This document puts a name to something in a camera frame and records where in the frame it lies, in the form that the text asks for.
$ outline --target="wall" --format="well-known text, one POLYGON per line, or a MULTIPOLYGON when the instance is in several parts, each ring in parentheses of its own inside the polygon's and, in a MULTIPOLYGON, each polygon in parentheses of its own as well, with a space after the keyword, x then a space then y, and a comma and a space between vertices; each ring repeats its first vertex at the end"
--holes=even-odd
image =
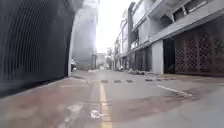
POLYGON ((163 41, 152 44, 152 71, 155 74, 163 74, 163 41))
POLYGON ((64 0, 1 0, 0 91, 68 75, 74 12, 64 0))
POLYGON ((149 28, 146 21, 144 21, 139 27, 138 27, 138 35, 139 35, 139 44, 145 43, 145 41, 148 40, 149 35, 149 28))

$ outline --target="asphalt road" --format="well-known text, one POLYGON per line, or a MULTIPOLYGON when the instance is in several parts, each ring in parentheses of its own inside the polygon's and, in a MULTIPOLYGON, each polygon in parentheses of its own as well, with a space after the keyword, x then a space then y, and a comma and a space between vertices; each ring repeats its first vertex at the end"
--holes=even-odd
POLYGON ((1 128, 222 128, 224 79, 76 71, 0 100, 1 128))

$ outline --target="white road marking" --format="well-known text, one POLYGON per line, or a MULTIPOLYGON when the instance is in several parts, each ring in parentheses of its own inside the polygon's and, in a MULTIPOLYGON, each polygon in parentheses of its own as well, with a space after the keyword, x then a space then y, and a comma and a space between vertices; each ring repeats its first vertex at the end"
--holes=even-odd
POLYGON ((156 85, 156 87, 159 87, 159 88, 162 88, 162 89, 165 89, 165 90, 168 90, 168 91, 172 91, 172 92, 175 92, 175 93, 178 93, 180 95, 187 96, 187 97, 193 96, 192 94, 189 94, 189 93, 186 93, 186 92, 183 92, 183 91, 178 91, 178 90, 175 90, 175 89, 172 89, 172 88, 167 88, 167 87, 164 87, 164 86, 161 86, 161 85, 156 85))

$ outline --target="window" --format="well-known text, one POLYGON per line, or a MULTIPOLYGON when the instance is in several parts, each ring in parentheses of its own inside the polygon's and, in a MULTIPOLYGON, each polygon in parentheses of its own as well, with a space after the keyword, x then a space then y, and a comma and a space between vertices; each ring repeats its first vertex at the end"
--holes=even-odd
POLYGON ((208 0, 192 0, 185 5, 186 11, 187 13, 190 13, 196 10, 197 8, 205 5, 207 2, 208 0))
POLYGON ((180 8, 176 12, 174 12, 173 17, 174 17, 174 21, 177 21, 177 20, 183 18, 184 17, 183 8, 180 8))
POLYGON ((139 34, 138 34, 138 29, 133 31, 133 42, 134 41, 139 41, 139 34))
POLYGON ((173 21, 167 15, 164 15, 163 17, 161 17, 160 22, 162 23, 164 27, 167 27, 173 23, 173 21))

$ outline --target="balcony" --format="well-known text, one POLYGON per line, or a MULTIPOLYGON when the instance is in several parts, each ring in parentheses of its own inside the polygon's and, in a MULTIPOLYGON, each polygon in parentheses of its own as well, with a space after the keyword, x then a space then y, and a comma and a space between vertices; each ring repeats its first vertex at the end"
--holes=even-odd
POLYGON ((148 15, 155 19, 160 19, 164 14, 175 8, 179 3, 186 0, 156 0, 148 11, 148 15))

